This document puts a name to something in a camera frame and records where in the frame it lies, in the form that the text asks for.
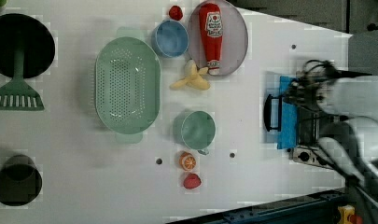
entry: blue bowl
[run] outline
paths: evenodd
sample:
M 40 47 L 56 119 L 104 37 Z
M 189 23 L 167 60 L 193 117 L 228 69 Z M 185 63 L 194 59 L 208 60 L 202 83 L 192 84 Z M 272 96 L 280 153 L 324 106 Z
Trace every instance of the blue bowl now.
M 151 45 L 154 51 L 166 58 L 182 55 L 189 47 L 189 35 L 178 21 L 163 21 L 153 32 Z

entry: teal cup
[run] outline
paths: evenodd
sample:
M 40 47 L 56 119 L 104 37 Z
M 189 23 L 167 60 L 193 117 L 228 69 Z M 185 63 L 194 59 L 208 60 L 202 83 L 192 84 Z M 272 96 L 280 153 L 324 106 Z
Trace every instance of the teal cup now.
M 175 118 L 173 132 L 177 143 L 207 155 L 208 146 L 215 137 L 216 126 L 206 112 L 185 111 Z

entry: white cap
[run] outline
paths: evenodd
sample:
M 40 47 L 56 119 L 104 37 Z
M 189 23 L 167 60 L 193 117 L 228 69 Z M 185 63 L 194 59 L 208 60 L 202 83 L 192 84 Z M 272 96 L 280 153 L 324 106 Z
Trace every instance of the white cap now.
M 212 76 L 216 76 L 216 75 L 218 75 L 219 71 L 220 71 L 220 69 L 218 69 L 218 68 L 209 69 L 209 74 L 212 75 Z

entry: red ketchup bottle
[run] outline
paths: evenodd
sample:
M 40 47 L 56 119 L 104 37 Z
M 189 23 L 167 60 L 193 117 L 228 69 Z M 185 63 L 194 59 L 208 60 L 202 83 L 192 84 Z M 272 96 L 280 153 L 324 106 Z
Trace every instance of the red ketchup bottle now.
M 200 30 L 207 66 L 210 75 L 218 75 L 220 67 L 223 23 L 220 8 L 216 4 L 205 4 L 200 9 Z

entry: small red fruit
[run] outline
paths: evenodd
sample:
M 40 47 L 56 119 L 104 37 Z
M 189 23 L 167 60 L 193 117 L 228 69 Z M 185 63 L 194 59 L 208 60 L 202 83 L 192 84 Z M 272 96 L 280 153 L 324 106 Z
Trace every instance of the small red fruit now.
M 176 20 L 176 21 L 182 20 L 183 18 L 182 8 L 180 8 L 179 6 L 172 6 L 171 9 L 169 9 L 169 17 L 171 17 L 171 19 Z
M 189 174 L 183 182 L 186 189 L 195 189 L 201 185 L 201 179 L 196 174 Z

